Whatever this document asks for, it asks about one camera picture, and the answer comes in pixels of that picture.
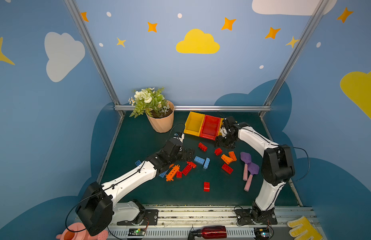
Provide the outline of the long red lego brick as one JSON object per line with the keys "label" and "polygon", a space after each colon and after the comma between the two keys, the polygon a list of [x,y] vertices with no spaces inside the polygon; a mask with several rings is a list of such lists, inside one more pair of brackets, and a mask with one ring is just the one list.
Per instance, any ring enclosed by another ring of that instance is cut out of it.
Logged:
{"label": "long red lego brick", "polygon": [[187,166],[183,169],[182,174],[187,176],[192,169],[196,168],[196,164],[193,162],[187,162]]}

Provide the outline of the orange slope lego brick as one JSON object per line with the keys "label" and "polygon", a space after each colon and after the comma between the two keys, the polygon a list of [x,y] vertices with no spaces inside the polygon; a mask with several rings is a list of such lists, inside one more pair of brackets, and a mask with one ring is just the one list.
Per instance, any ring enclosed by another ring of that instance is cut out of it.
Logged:
{"label": "orange slope lego brick", "polygon": [[221,156],[221,159],[225,162],[225,164],[229,165],[230,163],[233,162],[233,159],[229,156],[226,156],[226,155],[222,155]]}

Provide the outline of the red lego brick front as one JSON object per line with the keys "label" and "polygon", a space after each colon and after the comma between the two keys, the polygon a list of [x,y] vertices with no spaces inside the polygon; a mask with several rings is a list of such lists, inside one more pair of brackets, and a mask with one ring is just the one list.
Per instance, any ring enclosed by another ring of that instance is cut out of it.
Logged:
{"label": "red lego brick front", "polygon": [[203,191],[204,192],[210,192],[210,183],[209,182],[204,182],[203,183]]}

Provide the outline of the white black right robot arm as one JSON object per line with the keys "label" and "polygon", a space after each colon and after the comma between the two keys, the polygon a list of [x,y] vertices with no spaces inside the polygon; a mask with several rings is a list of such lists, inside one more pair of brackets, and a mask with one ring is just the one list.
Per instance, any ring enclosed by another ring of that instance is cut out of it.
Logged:
{"label": "white black right robot arm", "polygon": [[274,209],[282,188],[295,175],[291,147],[272,142],[247,123],[237,123],[234,117],[222,120],[220,132],[222,135],[216,139],[218,146],[233,149],[235,142],[241,140],[260,154],[263,183],[254,206],[261,212]]}

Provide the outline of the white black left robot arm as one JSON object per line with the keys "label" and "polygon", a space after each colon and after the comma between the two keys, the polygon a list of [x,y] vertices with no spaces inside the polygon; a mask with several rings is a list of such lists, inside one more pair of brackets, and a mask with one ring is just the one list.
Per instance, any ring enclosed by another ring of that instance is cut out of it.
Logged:
{"label": "white black left robot arm", "polygon": [[90,236],[104,231],[116,218],[116,222],[137,225],[143,222],[145,208],[137,200],[116,204],[128,193],[154,179],[184,155],[184,134],[170,138],[164,147],[147,157],[140,165],[126,174],[103,184],[93,182],[84,192],[75,212]]}

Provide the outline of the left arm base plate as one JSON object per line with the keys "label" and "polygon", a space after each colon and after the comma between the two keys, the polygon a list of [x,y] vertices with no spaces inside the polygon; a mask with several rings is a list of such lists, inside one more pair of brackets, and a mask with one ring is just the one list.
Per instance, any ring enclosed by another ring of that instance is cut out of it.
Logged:
{"label": "left arm base plate", "polygon": [[142,210],[133,221],[120,221],[118,226],[156,226],[158,221],[158,210]]}

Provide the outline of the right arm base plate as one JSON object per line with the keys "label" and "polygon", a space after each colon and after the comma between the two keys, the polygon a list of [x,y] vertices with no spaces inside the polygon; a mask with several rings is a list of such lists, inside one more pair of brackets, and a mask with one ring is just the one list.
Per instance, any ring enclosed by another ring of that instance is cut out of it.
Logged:
{"label": "right arm base plate", "polygon": [[235,209],[238,226],[245,225],[277,225],[274,209],[260,211],[258,209]]}

